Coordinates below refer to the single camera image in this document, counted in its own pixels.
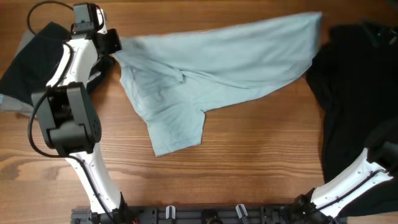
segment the black cable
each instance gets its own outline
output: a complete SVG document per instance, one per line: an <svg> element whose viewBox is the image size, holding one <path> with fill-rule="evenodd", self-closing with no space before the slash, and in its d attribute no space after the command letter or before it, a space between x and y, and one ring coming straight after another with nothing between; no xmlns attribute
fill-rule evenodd
<svg viewBox="0 0 398 224"><path fill-rule="evenodd" d="M68 58L68 62L67 62L67 64L66 64L65 68L63 69L62 74L61 74L60 78L58 79L58 81L57 81L53 86L51 86L51 87L48 86L48 87L47 87L47 89L46 89L45 93L43 94L43 96L40 97L40 99L38 100L38 102L36 103L36 105L33 107L32 114L30 115L29 123L28 123L28 128L27 128L27 135L28 135L29 143L30 143L30 145L32 146L33 150L36 151L37 153L39 153L39 154L42 155L42 156L49 157L49 158L69 158L69 159L73 159L73 160L77 161L77 163L79 163L79 165L80 165L81 168L83 169L83 172L84 172L85 175L86 175L86 178L87 178L88 183L89 183L89 185L90 185L90 187L91 187L91 189L92 189L92 191L93 191L93 193L94 193L94 196L97 198L98 203L101 205L101 208L104 210L106 216L107 216L107 217L109 218L109 220L111 220L113 223L116 223L116 222L114 221L114 219L112 218L111 214L110 214L110 213L108 212L108 210L106 209L104 203L102 202L99 193L98 193L97 190L95 189L94 183L93 183L93 181L92 181L92 179L91 179L91 177L90 177L90 175L89 175L89 173L88 173L88 171L87 171L87 168L86 168L86 166L85 166L85 164L84 164L84 161L82 161L82 160L80 160L79 158L74 157L74 156L59 156L59 155L47 154L46 152L41 151L41 150L36 146L36 144L34 143L34 140L33 140L32 126L33 126L33 121L34 121L34 118L35 118L35 116L36 116L37 110L39 109L39 107L40 107L40 105L43 103L43 101L46 99L46 97L49 95L49 93L50 93L51 91L53 91L56 87L58 87L58 85L59 85L59 84L62 82L62 80L65 78L65 75L66 75L66 73L67 73L67 71L68 71L68 68L69 68L70 65L72 64L72 59L73 59L73 54L74 54L74 51L73 51L72 46L69 45L69 44L67 44L64 40L58 40L58 39L53 39L53 38L50 38L50 37L44 37L44 36L41 36L41 35L37 35L36 32L34 32L33 29L32 29L31 26L30 26L30 15L32 14L33 10L36 9L37 7L43 5L43 4L50 4L50 3L59 4L59 5L65 6L65 7L69 8L69 9L73 10L73 8L72 8L71 6L69 6L69 5L67 5L67 4L65 4L65 3L63 3L63 2L58 2L58 1L43 1L43 2L37 3L37 4L34 5L34 6L32 7L32 9L30 9L30 11L28 12L27 19L26 19L26 21L27 21L27 27L28 27L28 29L29 29L35 36L37 36L37 37L40 37L40 38L42 38L42 39L46 39L46 40L49 40L49 41L53 41L53 42L60 42L61 44L66 45L66 46L68 47L68 49L69 49L69 58Z"/></svg>

